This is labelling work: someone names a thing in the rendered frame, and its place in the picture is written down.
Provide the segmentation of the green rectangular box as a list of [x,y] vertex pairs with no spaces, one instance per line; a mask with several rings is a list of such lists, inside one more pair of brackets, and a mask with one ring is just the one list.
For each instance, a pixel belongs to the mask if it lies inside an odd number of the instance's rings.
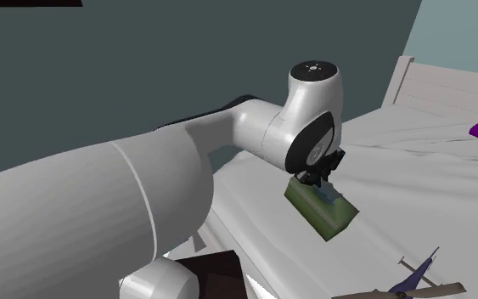
[[307,185],[291,177],[284,196],[322,239],[329,241],[349,226],[359,210],[332,183],[320,183],[320,187]]

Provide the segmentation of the white bed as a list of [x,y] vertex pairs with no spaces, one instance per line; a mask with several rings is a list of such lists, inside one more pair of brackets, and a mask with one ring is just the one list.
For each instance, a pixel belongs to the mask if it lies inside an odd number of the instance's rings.
[[235,251],[249,299],[387,290],[427,257],[427,279],[478,299],[478,73],[399,58],[382,106],[347,121],[330,182],[356,208],[323,240],[284,198],[289,175],[246,153],[215,176],[205,253]]

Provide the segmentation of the purple toy helicopter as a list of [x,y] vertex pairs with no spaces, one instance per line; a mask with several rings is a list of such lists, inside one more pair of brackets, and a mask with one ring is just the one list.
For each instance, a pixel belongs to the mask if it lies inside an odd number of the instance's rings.
[[368,292],[334,296],[332,299],[414,299],[435,298],[465,293],[466,289],[460,282],[437,285],[425,277],[426,271],[434,262],[434,255],[437,251],[438,248],[417,268],[413,268],[404,262],[402,257],[399,264],[404,265],[412,273],[405,280],[392,286],[388,291],[378,291],[375,289]]

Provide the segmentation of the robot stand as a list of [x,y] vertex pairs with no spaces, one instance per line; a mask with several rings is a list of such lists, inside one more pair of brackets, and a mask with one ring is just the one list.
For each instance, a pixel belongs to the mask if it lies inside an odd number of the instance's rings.
[[240,260],[235,251],[177,260],[199,281],[199,299],[248,299]]

